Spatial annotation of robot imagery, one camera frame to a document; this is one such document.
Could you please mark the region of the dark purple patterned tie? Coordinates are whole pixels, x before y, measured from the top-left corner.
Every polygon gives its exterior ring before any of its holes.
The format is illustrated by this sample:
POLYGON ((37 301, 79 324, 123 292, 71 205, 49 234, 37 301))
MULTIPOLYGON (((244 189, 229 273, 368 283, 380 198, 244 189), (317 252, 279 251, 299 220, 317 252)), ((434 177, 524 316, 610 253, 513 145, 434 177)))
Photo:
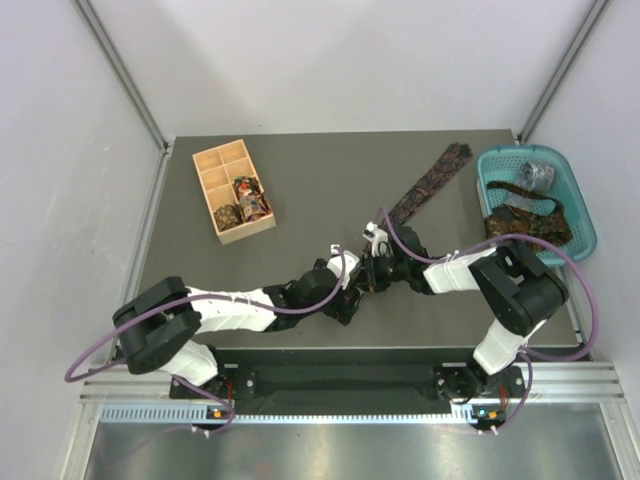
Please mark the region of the dark purple patterned tie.
POLYGON ((473 159, 468 144, 450 144, 389 212, 394 227, 403 226, 473 159))

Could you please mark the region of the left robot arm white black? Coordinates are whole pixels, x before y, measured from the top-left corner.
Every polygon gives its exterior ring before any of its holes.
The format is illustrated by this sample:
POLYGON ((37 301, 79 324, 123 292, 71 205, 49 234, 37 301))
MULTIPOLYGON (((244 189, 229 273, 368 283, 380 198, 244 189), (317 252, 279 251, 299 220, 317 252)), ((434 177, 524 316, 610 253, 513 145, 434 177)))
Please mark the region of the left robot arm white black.
POLYGON ((351 252, 318 259, 299 279, 246 292, 213 292, 167 277, 113 315, 116 328, 143 320, 118 334, 128 371, 177 375, 205 396, 226 387, 227 374, 215 348, 193 340, 226 331, 255 333, 292 329, 322 313, 349 323, 361 298, 355 286, 360 260, 351 252))

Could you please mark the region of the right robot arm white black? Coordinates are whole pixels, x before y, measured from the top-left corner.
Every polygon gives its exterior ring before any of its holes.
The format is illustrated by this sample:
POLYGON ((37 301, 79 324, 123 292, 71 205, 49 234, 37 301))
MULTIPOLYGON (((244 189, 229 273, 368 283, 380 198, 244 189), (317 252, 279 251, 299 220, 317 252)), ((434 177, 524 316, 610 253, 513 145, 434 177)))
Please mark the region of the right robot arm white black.
POLYGON ((462 371, 459 397, 487 396, 504 380, 503 372, 536 333, 569 299, 566 285, 520 241, 507 241, 465 255, 427 256, 409 227, 395 235, 370 222, 362 256, 364 288, 371 293, 405 282, 425 295, 480 292, 494 320, 462 371))

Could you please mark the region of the colourful rolled tie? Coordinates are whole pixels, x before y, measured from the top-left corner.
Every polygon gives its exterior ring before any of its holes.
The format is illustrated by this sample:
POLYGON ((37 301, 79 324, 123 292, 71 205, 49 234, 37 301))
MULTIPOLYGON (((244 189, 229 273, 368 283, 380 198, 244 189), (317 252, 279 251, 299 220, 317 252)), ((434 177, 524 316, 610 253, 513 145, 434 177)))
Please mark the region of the colourful rolled tie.
POLYGON ((233 190, 244 222, 257 221, 271 214, 271 208, 256 177, 236 177, 233 180, 233 190))

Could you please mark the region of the brown patterned rolled tie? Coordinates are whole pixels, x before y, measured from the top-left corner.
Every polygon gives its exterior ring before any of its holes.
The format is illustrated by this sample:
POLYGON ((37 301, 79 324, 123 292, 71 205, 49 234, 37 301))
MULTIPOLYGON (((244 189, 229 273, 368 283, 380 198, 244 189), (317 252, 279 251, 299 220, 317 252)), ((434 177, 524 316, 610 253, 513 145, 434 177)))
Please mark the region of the brown patterned rolled tie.
POLYGON ((236 204, 225 204, 214 212, 214 222, 219 232, 224 232, 238 227, 243 223, 242 216, 236 204))

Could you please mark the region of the teal plastic basket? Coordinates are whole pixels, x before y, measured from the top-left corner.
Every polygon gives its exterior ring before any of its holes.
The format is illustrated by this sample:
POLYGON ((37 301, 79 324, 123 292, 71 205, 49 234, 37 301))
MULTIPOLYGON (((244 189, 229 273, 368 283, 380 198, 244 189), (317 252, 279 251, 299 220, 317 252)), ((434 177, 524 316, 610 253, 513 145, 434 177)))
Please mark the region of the teal plastic basket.
POLYGON ((576 262, 588 258, 597 245, 596 231, 571 166, 566 158, 554 149, 542 145, 499 145, 479 155, 476 161, 477 189, 483 215, 490 215, 509 196, 507 191, 490 189, 488 184, 492 181, 515 184, 525 164, 545 164, 554 170, 553 179, 547 188, 533 188, 548 198, 526 199, 525 209, 539 215, 548 215, 554 208, 555 200, 562 203, 564 217, 573 235, 572 240, 564 245, 562 250, 576 262))

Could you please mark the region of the grey patterned tie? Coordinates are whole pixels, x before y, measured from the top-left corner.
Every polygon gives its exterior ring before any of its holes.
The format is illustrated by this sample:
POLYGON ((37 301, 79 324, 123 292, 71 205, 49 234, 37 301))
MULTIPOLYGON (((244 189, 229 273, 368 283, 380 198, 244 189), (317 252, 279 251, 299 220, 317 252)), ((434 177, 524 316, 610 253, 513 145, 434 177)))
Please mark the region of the grey patterned tie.
MULTIPOLYGON (((543 194, 551 189, 554 178, 555 169, 551 164, 544 162, 525 162, 520 166, 512 184, 524 190, 543 194)), ((508 193, 505 197, 504 204, 531 211, 534 200, 520 194, 508 193)))

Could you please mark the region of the wooden compartment box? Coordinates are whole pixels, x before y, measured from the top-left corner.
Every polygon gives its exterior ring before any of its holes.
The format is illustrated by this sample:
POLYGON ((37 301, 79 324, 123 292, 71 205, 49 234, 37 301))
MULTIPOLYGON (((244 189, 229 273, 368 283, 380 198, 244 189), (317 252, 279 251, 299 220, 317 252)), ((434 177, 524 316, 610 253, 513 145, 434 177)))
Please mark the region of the wooden compartment box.
POLYGON ((192 159, 206 201, 207 211, 215 233, 222 244, 230 244, 276 226, 275 214, 244 140, 237 139, 194 153, 192 159), (257 221, 243 221, 238 227, 219 232, 214 222, 213 212, 220 206, 229 203, 238 206, 233 190, 233 180, 238 176, 253 176, 258 179, 271 208, 271 214, 257 221))

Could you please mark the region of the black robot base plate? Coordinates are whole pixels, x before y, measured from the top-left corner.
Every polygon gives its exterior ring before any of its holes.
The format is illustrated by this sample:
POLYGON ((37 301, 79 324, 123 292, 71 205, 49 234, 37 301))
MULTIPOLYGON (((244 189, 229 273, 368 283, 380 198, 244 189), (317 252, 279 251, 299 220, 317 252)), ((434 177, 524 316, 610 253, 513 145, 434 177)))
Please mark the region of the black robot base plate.
POLYGON ((232 401, 245 415, 443 413, 460 403, 503 404, 522 396, 524 369, 508 367, 495 387, 459 397, 468 348, 265 349, 217 352, 225 377, 197 391, 173 381, 175 400, 232 401))

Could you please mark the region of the right aluminium frame post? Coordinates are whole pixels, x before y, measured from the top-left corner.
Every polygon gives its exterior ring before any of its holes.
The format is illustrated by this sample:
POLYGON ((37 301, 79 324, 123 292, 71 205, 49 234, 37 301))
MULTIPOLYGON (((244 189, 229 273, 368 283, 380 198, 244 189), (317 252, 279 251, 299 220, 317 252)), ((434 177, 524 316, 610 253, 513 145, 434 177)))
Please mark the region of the right aluminium frame post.
POLYGON ((532 139, 611 4, 611 0, 594 0, 589 3, 585 15, 564 48, 523 127, 515 135, 518 144, 526 144, 532 139))

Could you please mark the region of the aluminium frame post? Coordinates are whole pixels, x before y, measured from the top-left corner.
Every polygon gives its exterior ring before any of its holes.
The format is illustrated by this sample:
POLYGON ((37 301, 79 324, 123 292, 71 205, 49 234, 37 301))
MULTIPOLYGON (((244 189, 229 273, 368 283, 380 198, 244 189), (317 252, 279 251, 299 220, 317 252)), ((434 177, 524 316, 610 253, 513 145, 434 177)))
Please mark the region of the aluminium frame post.
POLYGON ((153 143, 162 152, 166 152, 169 148, 169 141, 153 117, 130 70, 126 66, 110 33, 100 18, 98 11, 92 2, 88 0, 72 0, 71 3, 88 28, 92 38, 96 42, 109 68, 116 77, 125 96, 133 106, 153 143))
POLYGON ((585 15, 564 48, 523 127, 515 135, 518 144, 526 144, 532 139, 611 4, 611 0, 594 0, 589 3, 585 15))

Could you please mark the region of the left aluminium frame post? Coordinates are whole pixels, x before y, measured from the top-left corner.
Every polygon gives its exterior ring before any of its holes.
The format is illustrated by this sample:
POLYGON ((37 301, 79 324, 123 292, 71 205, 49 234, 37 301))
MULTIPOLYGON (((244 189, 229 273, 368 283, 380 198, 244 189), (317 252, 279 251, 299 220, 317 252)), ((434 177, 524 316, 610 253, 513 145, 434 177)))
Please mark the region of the left aluminium frame post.
POLYGON ((98 11, 92 2, 88 0, 72 0, 71 3, 88 28, 92 38, 96 42, 109 68, 116 77, 125 96, 133 106, 153 143, 162 152, 166 152, 169 148, 169 141, 153 117, 130 70, 126 66, 110 33, 100 18, 98 11))

